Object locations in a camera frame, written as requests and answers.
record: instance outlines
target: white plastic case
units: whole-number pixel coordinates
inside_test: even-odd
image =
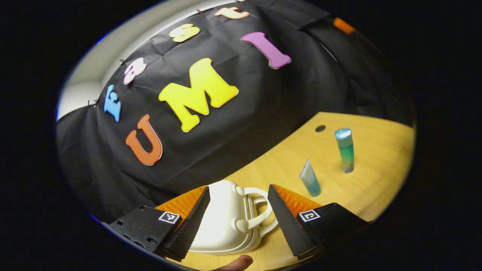
[[[261,238],[278,224],[275,218],[260,226],[272,213],[266,191],[222,180],[209,185],[209,193],[211,200],[189,251],[218,255],[247,252],[258,247]],[[268,205],[258,215],[256,204],[261,202]]]

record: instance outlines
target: wooden table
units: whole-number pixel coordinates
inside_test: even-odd
[[[320,125],[326,129],[316,132]],[[353,134],[355,167],[343,173],[334,132],[349,127]],[[377,218],[400,189],[411,166],[415,138],[412,127],[384,119],[319,112],[277,146],[224,179],[243,187],[268,190],[280,185],[322,205],[339,203],[362,219]],[[309,158],[321,186],[311,197],[299,178]],[[279,226],[268,233],[258,248],[244,253],[253,257],[252,271],[272,270],[297,262]],[[241,254],[210,255],[188,252],[182,265],[212,270],[227,265]]]

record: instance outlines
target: black cloth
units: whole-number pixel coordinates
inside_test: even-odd
[[[233,6],[250,16],[214,16],[219,8]],[[347,35],[332,22],[327,12],[300,0],[249,0],[193,15],[153,36],[120,64],[99,105],[58,121],[58,153],[72,188],[96,218],[111,223],[139,204],[156,206],[227,177],[319,111],[411,125],[407,99],[384,69],[381,54],[357,32]],[[169,32],[187,23],[200,33],[174,42]],[[240,40],[255,31],[264,32],[292,62],[271,69],[256,47]],[[124,85],[124,71],[139,57],[147,68]],[[210,106],[207,116],[190,111],[200,123],[185,133],[158,95],[170,83],[190,87],[189,68],[202,58],[210,58],[239,94],[220,108]],[[103,110],[111,84],[122,104],[119,122]],[[152,149],[137,129],[145,114],[163,147],[152,166],[140,163],[125,143],[136,130],[143,148]]]

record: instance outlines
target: screw hole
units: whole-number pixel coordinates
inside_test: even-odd
[[[316,131],[316,132],[321,132],[321,131],[323,131],[324,129],[326,129],[326,126],[325,126],[325,125],[320,125],[320,126],[316,127],[315,131]]]

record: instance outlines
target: white wall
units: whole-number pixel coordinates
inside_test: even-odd
[[[78,64],[62,90],[57,120],[97,99],[115,70],[156,33],[183,18],[234,0],[169,0],[135,16],[95,45]]]

